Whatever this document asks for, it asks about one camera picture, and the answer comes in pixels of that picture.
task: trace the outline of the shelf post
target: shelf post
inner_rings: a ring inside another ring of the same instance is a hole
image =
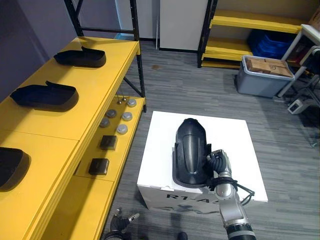
[[[197,51],[198,68],[201,68],[202,54],[205,52],[205,49],[208,43],[208,38],[211,30],[210,22],[215,15],[217,4],[218,4],[218,0],[213,0],[213,1],[208,0],[208,3],[206,5],[206,11],[204,15],[204,21],[202,25],[202,31],[201,31],[201,36],[200,36],[200,41],[199,41],[198,51]]]
[[[138,13],[137,13],[137,2],[136,0],[130,0],[130,9],[131,9],[131,19],[132,19],[132,27],[133,27],[133,36],[134,40],[138,41],[139,49],[140,46],[140,37],[139,37],[139,25],[138,25]],[[140,54],[136,55],[136,61],[138,65],[138,72],[139,72],[139,81],[140,81],[140,88],[141,88],[141,96],[144,98],[146,96],[145,93],[145,81],[144,81],[144,72],[142,67],[142,56],[141,51]],[[143,111],[147,111],[146,104],[143,106]]]
[[[73,24],[73,27],[74,27],[74,30],[75,30],[76,34],[79,37],[83,37],[84,36],[84,32],[81,29],[81,25],[80,25],[80,22],[79,22],[79,19],[78,19],[78,15],[76,13],[76,10],[75,10],[75,7],[74,7],[74,4],[73,4],[72,0],[64,0],[64,4],[65,4],[66,9],[68,11],[68,14],[70,16],[70,19],[71,19],[71,22]],[[82,4],[82,0],[80,1],[80,6],[78,7],[78,11],[80,11],[81,4]]]

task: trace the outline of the blue storage bin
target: blue storage bin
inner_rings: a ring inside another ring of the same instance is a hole
[[[253,29],[247,39],[254,56],[281,59],[295,34]]]

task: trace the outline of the white wall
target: white wall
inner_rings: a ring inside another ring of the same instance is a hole
[[[160,1],[160,48],[197,50],[207,0]]]
[[[83,25],[120,28],[114,0],[82,7]],[[63,0],[0,0],[0,102],[75,37]]]
[[[309,21],[319,6],[319,0],[219,0],[217,9],[252,12]],[[213,26],[210,36],[247,39],[251,29]]]
[[[129,0],[115,0],[121,29],[132,30]],[[160,0],[136,0],[140,38],[155,39]]]

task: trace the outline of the black metal shelf frame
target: black metal shelf frame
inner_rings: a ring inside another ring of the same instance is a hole
[[[81,26],[78,16],[82,7],[82,3],[84,0],[79,0],[76,8],[74,7],[72,0],[64,0],[64,4],[66,6],[66,9],[69,13],[71,22],[73,24],[73,27],[75,29],[76,34],[79,37],[84,36],[83,31],[94,31],[94,32],[105,32],[105,33],[121,33],[121,34],[133,34],[135,41],[140,41],[139,37],[139,25],[138,25],[138,14],[137,14],[137,3],[136,0],[129,0],[130,1],[130,9],[131,9],[131,19],[132,19],[132,26],[133,30],[123,30],[123,29],[106,29],[106,28],[98,28],[98,27],[87,27],[87,26]],[[144,82],[144,73],[143,73],[143,67],[142,67],[142,57],[141,57],[141,51],[139,54],[136,55],[136,61],[138,65],[138,72],[139,72],[139,81],[140,81],[140,89],[138,90],[132,82],[130,82],[126,77],[124,77],[124,81],[131,87],[133,90],[135,90],[140,97],[145,98],[145,82]],[[143,111],[147,111],[147,106],[143,106]]]
[[[217,4],[218,4],[218,0],[208,0],[208,3],[206,5],[201,37],[200,37],[198,51],[197,51],[198,68],[201,68],[201,65],[202,65],[202,61],[203,61],[202,55],[206,51],[206,46],[208,43],[208,38],[211,30],[210,23],[211,23],[211,19],[213,19],[215,15]]]

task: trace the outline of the small black box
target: small black box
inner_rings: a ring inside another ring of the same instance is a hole
[[[89,168],[91,175],[107,175],[109,166],[109,159],[107,158],[93,158]]]
[[[117,136],[103,135],[100,142],[100,148],[102,150],[116,150],[117,141],[118,141]]]

